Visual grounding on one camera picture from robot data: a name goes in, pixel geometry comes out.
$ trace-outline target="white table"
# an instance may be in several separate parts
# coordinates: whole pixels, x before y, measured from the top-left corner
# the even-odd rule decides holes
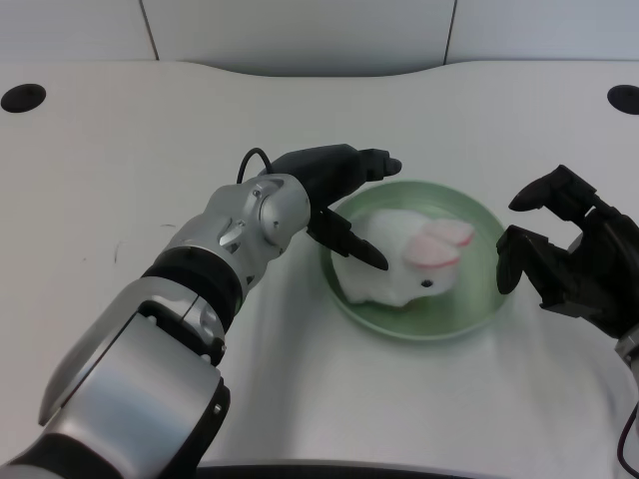
[[[564,163],[639,219],[639,117],[606,100],[614,85],[639,85],[635,63],[470,63],[365,79],[180,63],[0,66],[0,92],[22,83],[48,96],[29,113],[0,111],[2,460],[38,434],[59,359],[151,264],[175,231],[166,225],[234,181],[250,147],[272,158],[335,143],[390,150],[402,178],[463,190],[505,224],[567,246],[576,228],[507,209]],[[299,235],[228,336],[232,406],[206,459],[621,477],[613,456],[636,400],[629,371],[612,339],[537,302],[524,281],[473,334],[390,340],[339,314],[316,246]]]

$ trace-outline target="stuffed bunny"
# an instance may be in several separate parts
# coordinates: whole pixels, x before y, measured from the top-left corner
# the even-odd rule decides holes
[[[382,271],[352,256],[331,254],[341,290],[353,303],[400,307],[448,291],[456,281],[460,249],[474,234],[468,223],[407,210],[378,210],[351,222],[352,231],[388,260],[388,271]]]

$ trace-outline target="black cable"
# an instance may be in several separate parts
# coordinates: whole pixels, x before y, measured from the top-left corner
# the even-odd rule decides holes
[[[626,425],[623,426],[623,431],[621,431],[621,435],[619,436],[619,443],[617,444],[617,460],[619,461],[619,464],[621,464],[621,467],[623,467],[628,474],[630,474],[632,477],[639,478],[639,472],[630,467],[630,464],[628,464],[626,462],[626,459],[623,457],[623,448],[626,445],[626,438],[628,437],[628,433],[630,432],[632,423],[635,422],[635,417],[637,415],[637,406],[639,406],[639,403],[630,413],[630,417],[628,418]]]
[[[238,185],[244,180],[244,171],[247,168],[247,164],[249,163],[249,160],[255,154],[260,155],[260,158],[262,158],[262,161],[264,162],[264,166],[267,168],[267,173],[269,175],[274,173],[273,166],[271,165],[271,161],[269,160],[269,157],[267,157],[267,154],[264,153],[264,150],[262,150],[261,148],[253,148],[248,153],[245,154],[244,159],[242,160],[242,163],[240,164],[240,170],[238,171]]]

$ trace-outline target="robotic fingertip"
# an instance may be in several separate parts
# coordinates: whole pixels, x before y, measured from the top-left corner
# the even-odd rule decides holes
[[[385,177],[392,177],[401,171],[401,161],[395,158],[387,158],[383,165],[383,174]]]

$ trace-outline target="round hole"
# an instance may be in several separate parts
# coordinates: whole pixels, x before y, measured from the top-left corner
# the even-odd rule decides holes
[[[9,113],[24,113],[39,106],[46,96],[47,91],[40,85],[20,85],[2,96],[0,106]]]
[[[628,115],[639,115],[639,88],[617,85],[608,91],[608,101],[617,110]]]

